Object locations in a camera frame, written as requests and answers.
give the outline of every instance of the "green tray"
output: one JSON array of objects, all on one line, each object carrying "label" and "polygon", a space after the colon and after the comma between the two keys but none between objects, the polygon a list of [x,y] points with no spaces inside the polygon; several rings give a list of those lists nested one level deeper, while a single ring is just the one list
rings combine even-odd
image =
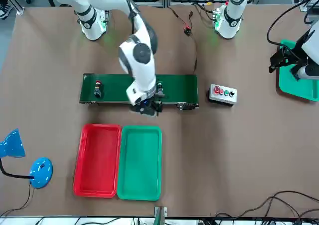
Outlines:
[{"label": "green tray", "polygon": [[[293,49],[295,46],[294,41],[282,40],[281,43],[287,45]],[[294,67],[294,64],[287,67],[279,68],[279,89],[284,93],[289,93],[297,97],[302,97],[311,101],[319,101],[318,98],[318,80],[299,79],[294,78],[290,69]]]},{"label": "green tray", "polygon": [[[103,84],[100,98],[94,96],[95,81]],[[196,75],[157,74],[156,81],[163,83],[166,98],[163,104],[194,104],[198,106]],[[128,74],[83,74],[80,103],[129,103],[127,87],[132,83]]]},{"label": "green tray", "polygon": [[122,129],[117,195],[155,201],[161,195],[162,132],[158,127]]}]

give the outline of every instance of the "blue desk lamp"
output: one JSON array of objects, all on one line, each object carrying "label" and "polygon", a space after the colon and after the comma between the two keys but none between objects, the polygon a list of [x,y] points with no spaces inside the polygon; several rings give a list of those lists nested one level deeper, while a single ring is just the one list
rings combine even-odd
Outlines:
[{"label": "blue desk lamp", "polygon": [[31,166],[29,176],[26,175],[15,175],[7,173],[2,165],[3,157],[22,158],[25,157],[23,144],[20,138],[19,130],[15,129],[12,131],[4,140],[0,142],[0,170],[4,175],[17,178],[17,179],[29,179],[30,184],[40,189],[45,187],[52,177],[53,166],[48,158],[39,158]]}]

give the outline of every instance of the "red tray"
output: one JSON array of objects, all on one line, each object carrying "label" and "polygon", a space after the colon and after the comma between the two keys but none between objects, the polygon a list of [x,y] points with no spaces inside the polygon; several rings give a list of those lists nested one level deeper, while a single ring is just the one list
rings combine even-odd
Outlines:
[{"label": "red tray", "polygon": [[115,195],[120,144],[118,125],[83,127],[73,183],[76,196],[112,198]]}]

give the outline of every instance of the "plastic tray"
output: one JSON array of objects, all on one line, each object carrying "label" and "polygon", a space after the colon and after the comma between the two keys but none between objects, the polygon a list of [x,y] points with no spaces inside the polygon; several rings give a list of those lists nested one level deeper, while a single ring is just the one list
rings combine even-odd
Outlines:
[{"label": "plastic tray", "polygon": [[87,124],[83,127],[76,162],[76,196],[111,198],[116,193],[121,128]]},{"label": "plastic tray", "polygon": [[[289,48],[294,48],[295,42],[290,40],[282,40],[281,43],[287,45]],[[319,84],[318,80],[300,79],[296,80],[290,69],[294,67],[289,65],[287,67],[279,68],[279,89],[288,94],[297,97],[305,98],[311,101],[319,101]]]},{"label": "plastic tray", "polygon": [[155,201],[161,195],[162,132],[158,127],[122,129],[117,195]]}]

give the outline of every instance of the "control box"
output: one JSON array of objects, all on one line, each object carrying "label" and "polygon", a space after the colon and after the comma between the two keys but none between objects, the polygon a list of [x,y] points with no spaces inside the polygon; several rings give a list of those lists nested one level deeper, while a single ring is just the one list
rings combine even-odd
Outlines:
[{"label": "control box", "polygon": [[207,92],[207,98],[210,102],[232,106],[237,102],[237,90],[231,87],[211,84]]}]

